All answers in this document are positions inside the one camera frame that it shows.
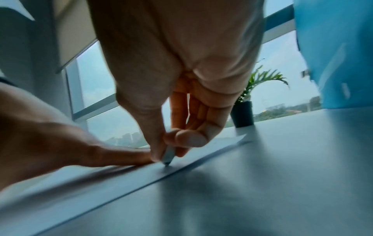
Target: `table surface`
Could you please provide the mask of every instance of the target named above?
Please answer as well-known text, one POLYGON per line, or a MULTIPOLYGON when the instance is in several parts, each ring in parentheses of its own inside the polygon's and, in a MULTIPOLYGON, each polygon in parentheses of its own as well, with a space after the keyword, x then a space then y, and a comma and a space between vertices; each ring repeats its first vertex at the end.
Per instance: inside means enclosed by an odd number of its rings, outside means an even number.
POLYGON ((44 232, 373 235, 373 107, 227 128, 246 144, 44 232))

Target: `potted plant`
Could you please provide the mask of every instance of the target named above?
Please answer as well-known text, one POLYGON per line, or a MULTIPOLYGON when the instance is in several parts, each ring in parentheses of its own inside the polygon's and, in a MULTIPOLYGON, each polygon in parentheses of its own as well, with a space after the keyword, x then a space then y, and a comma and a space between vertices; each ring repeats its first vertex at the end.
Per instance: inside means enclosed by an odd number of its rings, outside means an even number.
POLYGON ((284 80, 286 78, 284 78, 280 72, 277 72, 277 70, 274 70, 272 72, 271 70, 260 72, 260 69, 262 69, 262 67, 263 65, 258 67, 251 74, 246 89, 242 92, 242 94, 238 97, 237 101, 234 103, 230 116, 232 118, 234 126, 237 128, 250 126, 254 124, 253 105, 250 101, 250 94, 256 86, 263 82, 271 80, 281 81, 287 86, 289 86, 288 82, 284 80))

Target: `gray wall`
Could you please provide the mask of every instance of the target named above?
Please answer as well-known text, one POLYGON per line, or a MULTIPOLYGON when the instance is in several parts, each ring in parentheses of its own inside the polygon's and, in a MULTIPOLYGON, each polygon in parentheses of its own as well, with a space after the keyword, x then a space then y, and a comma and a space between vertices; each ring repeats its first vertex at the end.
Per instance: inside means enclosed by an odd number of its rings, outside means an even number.
POLYGON ((60 73, 50 0, 23 0, 34 17, 0 9, 0 69, 19 87, 71 117, 67 82, 60 73))

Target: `roller blind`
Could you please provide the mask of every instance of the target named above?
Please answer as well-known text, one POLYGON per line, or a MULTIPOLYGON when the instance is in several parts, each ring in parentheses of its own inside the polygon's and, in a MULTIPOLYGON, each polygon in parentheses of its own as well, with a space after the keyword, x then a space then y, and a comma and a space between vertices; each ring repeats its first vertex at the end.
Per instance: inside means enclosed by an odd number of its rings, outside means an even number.
POLYGON ((53 0, 61 66, 96 40, 86 0, 53 0))

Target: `window pane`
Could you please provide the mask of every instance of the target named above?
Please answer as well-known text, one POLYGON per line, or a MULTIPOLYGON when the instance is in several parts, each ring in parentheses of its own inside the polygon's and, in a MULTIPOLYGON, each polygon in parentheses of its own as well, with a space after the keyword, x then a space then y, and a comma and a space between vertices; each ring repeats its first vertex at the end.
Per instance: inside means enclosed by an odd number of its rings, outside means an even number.
POLYGON ((77 58, 84 107, 115 93, 113 77, 106 65, 99 42, 77 58))
MULTIPOLYGON (((321 109, 317 86, 309 76, 301 76, 307 66, 298 51, 295 31, 263 44, 258 61, 255 68, 262 65, 260 72, 277 70, 289 87, 281 81, 266 81, 253 89, 255 122, 321 109)), ((229 118, 225 127, 231 126, 229 118)))
MULTIPOLYGON (((171 126, 168 100, 162 106, 166 130, 171 126)), ((99 140, 108 144, 128 147, 147 145, 135 119, 122 107, 113 108, 87 120, 88 130, 99 140)))
POLYGON ((264 16, 269 16, 293 3, 294 0, 266 0, 264 5, 264 16))

